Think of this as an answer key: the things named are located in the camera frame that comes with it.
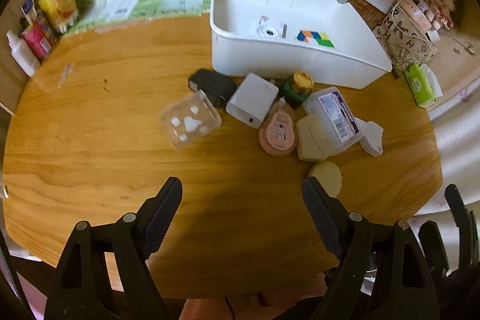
round beige sponge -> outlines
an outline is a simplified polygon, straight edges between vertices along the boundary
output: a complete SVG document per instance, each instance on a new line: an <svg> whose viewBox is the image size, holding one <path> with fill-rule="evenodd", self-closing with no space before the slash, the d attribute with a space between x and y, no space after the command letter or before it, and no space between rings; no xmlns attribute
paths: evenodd
<svg viewBox="0 0 480 320"><path fill-rule="evenodd" d="M308 176L317 178L330 197L336 197L342 188L342 173L335 163L319 162L310 169Z"/></svg>

black charger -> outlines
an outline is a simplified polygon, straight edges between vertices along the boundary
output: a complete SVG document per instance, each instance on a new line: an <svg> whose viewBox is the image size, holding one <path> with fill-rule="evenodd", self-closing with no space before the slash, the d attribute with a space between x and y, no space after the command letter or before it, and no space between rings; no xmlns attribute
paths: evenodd
<svg viewBox="0 0 480 320"><path fill-rule="evenodd" d="M237 90L237 84L231 77L205 68L200 68L188 78L188 87L193 91L202 90L217 109L225 109Z"/></svg>

plastic box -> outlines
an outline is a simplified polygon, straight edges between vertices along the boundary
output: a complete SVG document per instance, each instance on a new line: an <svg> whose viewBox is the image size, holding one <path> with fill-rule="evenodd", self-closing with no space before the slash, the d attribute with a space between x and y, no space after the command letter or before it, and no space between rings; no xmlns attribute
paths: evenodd
<svg viewBox="0 0 480 320"><path fill-rule="evenodd" d="M337 0L212 0L210 27L212 66L224 75L302 70L316 83L364 88L392 70L360 15Z"/></svg>
<svg viewBox="0 0 480 320"><path fill-rule="evenodd" d="M220 115L202 90L164 109L160 122L176 150L222 125Z"/></svg>
<svg viewBox="0 0 480 320"><path fill-rule="evenodd" d="M303 103L305 112L315 114L337 155L351 147L362 138L362 131L350 108L336 87L316 91Z"/></svg>

black strap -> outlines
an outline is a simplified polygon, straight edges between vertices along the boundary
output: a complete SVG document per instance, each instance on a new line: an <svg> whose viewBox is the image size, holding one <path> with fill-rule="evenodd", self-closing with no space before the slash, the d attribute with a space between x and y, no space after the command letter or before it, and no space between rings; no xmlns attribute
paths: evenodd
<svg viewBox="0 0 480 320"><path fill-rule="evenodd" d="M20 279L18 278L18 274L15 271L14 265L11 262L10 252L8 251L7 243L5 242L5 238L3 237L3 233L0 230L0 257L5 264L7 269L7 274L5 278L8 282L10 282L11 286L13 287L13 292L17 296L20 304L22 307L34 318L32 309L28 304L27 297L25 296L25 292L23 291L22 285L20 284Z"/></svg>

beige eraser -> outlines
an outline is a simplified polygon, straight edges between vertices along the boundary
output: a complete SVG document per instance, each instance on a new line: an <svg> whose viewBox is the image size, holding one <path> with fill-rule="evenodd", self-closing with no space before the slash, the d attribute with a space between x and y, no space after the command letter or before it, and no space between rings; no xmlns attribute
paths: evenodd
<svg viewBox="0 0 480 320"><path fill-rule="evenodd" d="M319 162L310 169L308 176L317 178L330 197L336 197L342 189L342 173L335 163Z"/></svg>
<svg viewBox="0 0 480 320"><path fill-rule="evenodd" d="M334 153L332 143L316 115L297 121L297 153L300 160L320 162Z"/></svg>

